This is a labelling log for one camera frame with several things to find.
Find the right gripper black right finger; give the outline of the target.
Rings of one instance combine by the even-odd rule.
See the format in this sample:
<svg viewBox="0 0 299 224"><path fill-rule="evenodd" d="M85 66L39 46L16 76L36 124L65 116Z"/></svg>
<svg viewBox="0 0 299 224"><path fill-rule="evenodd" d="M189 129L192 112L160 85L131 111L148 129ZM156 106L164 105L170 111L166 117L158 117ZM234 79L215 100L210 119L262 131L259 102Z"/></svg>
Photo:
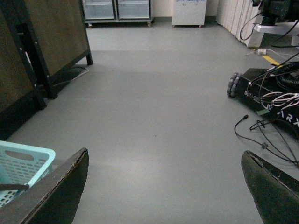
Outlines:
<svg viewBox="0 0 299 224"><path fill-rule="evenodd" d="M241 167L247 187L265 224L299 222L299 181L251 151Z"/></svg>

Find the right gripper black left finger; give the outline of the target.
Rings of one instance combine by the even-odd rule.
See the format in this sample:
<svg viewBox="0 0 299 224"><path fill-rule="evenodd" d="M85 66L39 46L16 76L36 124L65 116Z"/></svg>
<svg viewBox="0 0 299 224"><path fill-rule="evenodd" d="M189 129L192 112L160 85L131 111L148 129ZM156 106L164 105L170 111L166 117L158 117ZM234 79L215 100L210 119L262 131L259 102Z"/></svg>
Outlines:
<svg viewBox="0 0 299 224"><path fill-rule="evenodd" d="M25 193L0 209L2 224L70 224L87 180L89 154L77 151Z"/></svg>

